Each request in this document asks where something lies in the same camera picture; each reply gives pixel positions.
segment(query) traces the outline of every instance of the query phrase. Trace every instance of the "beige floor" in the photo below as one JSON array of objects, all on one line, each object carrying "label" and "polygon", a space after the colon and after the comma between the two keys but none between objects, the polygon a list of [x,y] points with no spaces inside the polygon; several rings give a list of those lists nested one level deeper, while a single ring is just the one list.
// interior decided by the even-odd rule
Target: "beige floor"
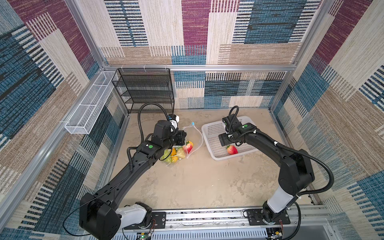
[{"label": "beige floor", "polygon": [[[180,116],[179,127],[194,121],[200,131],[202,125],[219,121],[228,112],[227,109],[175,111]],[[250,117],[263,132],[281,141],[267,109],[240,109],[238,115]],[[157,120],[163,118],[163,114],[141,114],[144,136],[153,132]],[[127,147],[137,146],[139,142],[137,115],[132,114],[113,176],[127,164]],[[135,183],[120,206],[137,201],[153,209],[259,206],[277,188],[278,174],[279,167],[260,151],[215,161],[204,142],[198,151],[173,167],[157,161]],[[298,203],[310,204],[311,200],[305,197]]]}]

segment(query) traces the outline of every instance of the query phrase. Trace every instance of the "black wire rack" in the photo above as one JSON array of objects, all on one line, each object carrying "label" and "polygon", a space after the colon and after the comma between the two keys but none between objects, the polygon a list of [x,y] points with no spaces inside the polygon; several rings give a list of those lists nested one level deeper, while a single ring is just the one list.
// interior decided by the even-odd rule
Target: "black wire rack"
[{"label": "black wire rack", "polygon": [[[117,81],[112,81],[129,113],[137,113],[144,103],[158,103],[167,113],[173,113],[175,98],[168,68],[118,68]],[[148,105],[142,112],[160,113],[157,106]]]}]

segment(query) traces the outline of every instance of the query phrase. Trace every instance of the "plastic bag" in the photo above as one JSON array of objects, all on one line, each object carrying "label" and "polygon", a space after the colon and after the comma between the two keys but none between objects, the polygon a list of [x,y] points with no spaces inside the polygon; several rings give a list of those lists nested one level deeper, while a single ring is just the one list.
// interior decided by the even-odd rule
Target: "plastic bag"
[{"label": "plastic bag", "polygon": [[183,130],[187,133],[185,138],[185,145],[183,146],[184,151],[187,152],[187,158],[191,154],[197,151],[201,145],[203,145],[203,134],[195,127],[195,123],[192,122],[191,125],[183,127]]},{"label": "plastic bag", "polygon": [[183,130],[187,133],[185,138],[185,145],[183,146],[173,146],[171,149],[164,150],[164,155],[160,160],[168,166],[172,166],[175,163],[179,162],[181,159],[188,158],[191,154],[201,147],[203,144],[203,135],[195,127],[195,123],[192,122],[191,125],[184,127]]}]

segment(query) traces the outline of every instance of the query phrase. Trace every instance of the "white wire mesh basket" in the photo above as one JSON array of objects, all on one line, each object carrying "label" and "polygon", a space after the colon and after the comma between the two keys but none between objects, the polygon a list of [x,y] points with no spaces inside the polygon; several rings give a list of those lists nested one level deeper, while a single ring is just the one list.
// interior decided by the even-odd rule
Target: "white wire mesh basket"
[{"label": "white wire mesh basket", "polygon": [[[255,125],[255,123],[247,116],[238,117],[238,119],[243,124],[249,122]],[[211,154],[211,157],[217,161],[232,157],[238,157],[247,153],[258,151],[257,148],[246,143],[243,143],[239,147],[235,146],[235,144],[231,144],[236,147],[238,153],[234,155],[229,155],[229,153],[227,152],[227,147],[221,146],[220,140],[218,138],[220,134],[225,133],[225,125],[223,121],[204,124],[201,127],[201,132],[203,133],[204,141],[207,145],[209,153]]]},{"label": "white wire mesh basket", "polygon": [[89,134],[91,132],[113,89],[112,79],[117,79],[113,71],[104,71],[98,76],[65,124],[65,129],[70,134]]}]

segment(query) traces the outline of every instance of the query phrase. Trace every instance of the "patterned wallpaper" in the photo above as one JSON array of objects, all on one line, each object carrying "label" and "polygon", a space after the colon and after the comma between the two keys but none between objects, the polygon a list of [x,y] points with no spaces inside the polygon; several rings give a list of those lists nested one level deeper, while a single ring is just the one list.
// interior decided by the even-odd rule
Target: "patterned wallpaper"
[{"label": "patterned wallpaper", "polygon": [[[94,194],[102,187],[124,120],[117,97],[111,93],[89,135],[65,135],[0,233],[0,239],[75,239],[61,224],[79,206],[86,192]],[[67,219],[66,227],[77,232],[78,211]]]},{"label": "patterned wallpaper", "polygon": [[[344,239],[384,238],[384,1],[336,0],[274,110],[333,170],[319,195]],[[314,165],[314,188],[328,181]]]},{"label": "patterned wallpaper", "polygon": [[0,200],[98,66],[64,0],[0,0]]},{"label": "patterned wallpaper", "polygon": [[290,64],[321,0],[79,0],[110,65]]},{"label": "patterned wallpaper", "polygon": [[286,72],[171,72],[175,108],[268,107]]},{"label": "patterned wallpaper", "polygon": [[[64,0],[0,0],[0,26],[1,201],[98,65]],[[122,115],[110,96],[91,134],[65,136],[0,239],[61,237],[79,196],[99,187]]]},{"label": "patterned wallpaper", "polygon": [[[320,0],[79,0],[110,65],[290,64]],[[285,73],[171,72],[175,108],[268,107]]]}]

